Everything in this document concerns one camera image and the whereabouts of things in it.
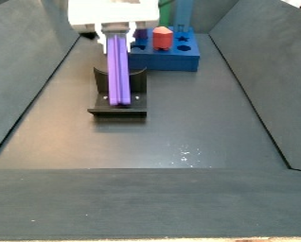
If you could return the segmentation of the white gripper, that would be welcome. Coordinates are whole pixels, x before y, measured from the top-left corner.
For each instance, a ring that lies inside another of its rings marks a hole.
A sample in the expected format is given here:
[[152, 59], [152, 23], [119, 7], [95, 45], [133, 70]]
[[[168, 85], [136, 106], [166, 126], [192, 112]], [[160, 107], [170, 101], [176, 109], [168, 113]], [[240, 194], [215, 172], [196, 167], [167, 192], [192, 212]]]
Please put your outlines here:
[[135, 42], [133, 33], [137, 28], [158, 25], [158, 0], [68, 0], [68, 22], [79, 33], [96, 32], [97, 43], [107, 53], [107, 39], [103, 25], [128, 23], [127, 52]]

